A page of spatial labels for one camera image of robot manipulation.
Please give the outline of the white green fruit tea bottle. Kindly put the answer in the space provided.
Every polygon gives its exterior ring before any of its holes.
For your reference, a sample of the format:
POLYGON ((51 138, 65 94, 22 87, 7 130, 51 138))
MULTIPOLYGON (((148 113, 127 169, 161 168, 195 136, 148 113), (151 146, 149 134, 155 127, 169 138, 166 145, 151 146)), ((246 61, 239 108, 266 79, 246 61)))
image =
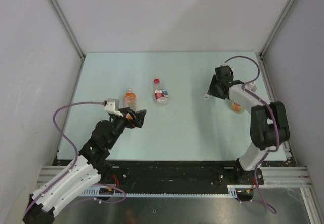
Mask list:
POLYGON ((237 84, 229 88, 228 95, 231 101, 239 104, 245 111, 251 113, 252 107, 259 104, 258 99, 252 95, 253 93, 249 86, 245 86, 243 89, 241 84, 237 84))

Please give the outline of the clear red label water bottle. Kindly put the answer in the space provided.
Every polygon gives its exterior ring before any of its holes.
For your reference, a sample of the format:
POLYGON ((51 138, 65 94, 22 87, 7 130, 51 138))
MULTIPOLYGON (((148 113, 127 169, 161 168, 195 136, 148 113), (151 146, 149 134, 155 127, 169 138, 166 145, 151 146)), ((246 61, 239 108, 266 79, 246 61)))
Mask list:
POLYGON ((169 94, 164 84, 160 81, 159 84, 153 82, 154 97, 157 103, 167 105, 169 102, 169 94))

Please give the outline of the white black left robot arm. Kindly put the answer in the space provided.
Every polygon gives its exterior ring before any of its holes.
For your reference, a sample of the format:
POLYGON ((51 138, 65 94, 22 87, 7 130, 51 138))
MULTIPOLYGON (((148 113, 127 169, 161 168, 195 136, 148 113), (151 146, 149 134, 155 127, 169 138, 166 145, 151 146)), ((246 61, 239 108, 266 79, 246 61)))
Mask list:
POLYGON ((52 180, 29 197, 24 223, 53 223, 55 217, 89 187, 111 180, 107 157, 126 128, 141 128, 147 111, 122 108, 99 121, 87 143, 74 159, 52 180))

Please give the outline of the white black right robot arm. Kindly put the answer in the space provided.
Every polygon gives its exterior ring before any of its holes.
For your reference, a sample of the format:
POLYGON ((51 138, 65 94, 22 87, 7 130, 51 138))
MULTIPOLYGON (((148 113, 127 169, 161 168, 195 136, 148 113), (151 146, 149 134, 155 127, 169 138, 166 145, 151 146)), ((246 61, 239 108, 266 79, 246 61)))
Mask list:
POLYGON ((162 161, 120 160, 120 172, 125 173, 124 182, 137 179, 149 182, 163 180, 204 182, 214 185, 263 184, 259 169, 270 152, 276 152, 290 137, 285 106, 282 102, 267 103, 247 84, 234 79, 230 66, 222 64, 215 68, 205 98, 220 98, 238 102, 250 114, 251 144, 235 161, 162 161))

